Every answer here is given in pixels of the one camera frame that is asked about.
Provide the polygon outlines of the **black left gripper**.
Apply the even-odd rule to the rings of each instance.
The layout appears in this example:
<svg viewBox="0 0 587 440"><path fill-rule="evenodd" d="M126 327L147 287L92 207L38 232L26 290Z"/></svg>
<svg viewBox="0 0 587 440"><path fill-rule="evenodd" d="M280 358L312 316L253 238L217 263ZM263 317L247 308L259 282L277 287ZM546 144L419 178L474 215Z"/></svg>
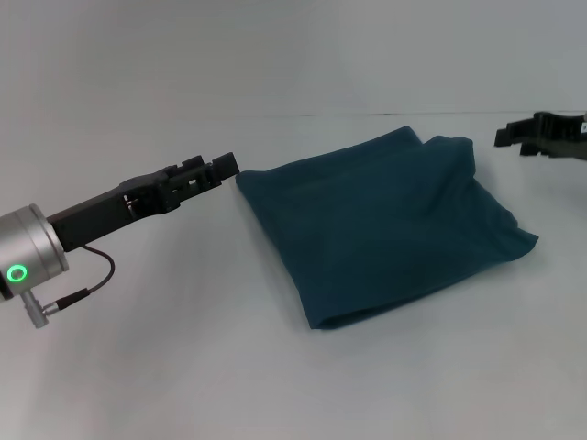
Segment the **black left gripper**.
<svg viewBox="0 0 587 440"><path fill-rule="evenodd" d="M211 162L195 156L163 170L132 178L116 188L48 217L66 252L94 242L154 215L166 215L182 202L240 173L233 152Z"/></svg>

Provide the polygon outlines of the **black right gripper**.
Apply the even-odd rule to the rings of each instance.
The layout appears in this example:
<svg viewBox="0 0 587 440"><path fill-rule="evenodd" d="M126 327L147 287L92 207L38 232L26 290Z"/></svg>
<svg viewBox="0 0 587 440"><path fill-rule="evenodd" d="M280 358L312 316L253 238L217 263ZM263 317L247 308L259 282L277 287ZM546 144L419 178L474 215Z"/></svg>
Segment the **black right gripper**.
<svg viewBox="0 0 587 440"><path fill-rule="evenodd" d="M497 148L520 145L522 157L586 160L586 115L535 113L496 131Z"/></svg>

